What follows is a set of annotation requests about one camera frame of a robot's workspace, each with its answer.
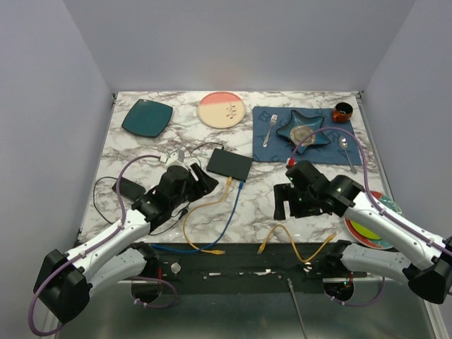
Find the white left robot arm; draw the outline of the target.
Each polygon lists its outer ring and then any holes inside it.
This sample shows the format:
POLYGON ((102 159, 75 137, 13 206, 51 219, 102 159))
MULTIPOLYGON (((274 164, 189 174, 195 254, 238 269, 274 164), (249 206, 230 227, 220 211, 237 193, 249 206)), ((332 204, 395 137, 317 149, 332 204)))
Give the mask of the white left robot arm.
POLYGON ((156 261, 132 248, 132 244, 167 222, 173 210, 210 194, 218 181, 196 163, 170 165, 149 191, 131 195, 121 186, 120 196, 133 200, 121 219, 90 241, 65 253, 55 249, 43 259, 33 288, 39 299, 62 323, 75 319, 86 308, 94 291, 137 275, 151 278, 156 261))

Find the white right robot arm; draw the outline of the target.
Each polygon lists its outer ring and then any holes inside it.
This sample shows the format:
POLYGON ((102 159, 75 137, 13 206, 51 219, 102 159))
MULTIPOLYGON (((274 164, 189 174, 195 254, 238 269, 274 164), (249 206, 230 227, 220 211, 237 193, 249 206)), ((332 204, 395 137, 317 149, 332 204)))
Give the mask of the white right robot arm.
POLYGON ((324 261, 330 275, 339 277, 347 271, 380 275, 407 284, 434 304, 444 303, 451 294, 451 238, 415 225, 345 175, 328 180, 309 161, 288 167, 285 175, 289 182, 273 187, 275 220, 335 214, 366 227, 395 248, 386 252, 345 242, 324 261))

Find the black network switch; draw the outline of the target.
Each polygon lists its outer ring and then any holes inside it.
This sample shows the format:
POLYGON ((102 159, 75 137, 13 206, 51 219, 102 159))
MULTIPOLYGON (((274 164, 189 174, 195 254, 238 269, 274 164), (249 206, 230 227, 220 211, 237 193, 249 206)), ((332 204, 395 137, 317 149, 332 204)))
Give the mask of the black network switch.
POLYGON ((249 176, 252 163, 253 160, 250 157, 216 148, 209 159, 206 170, 245 182, 249 176))

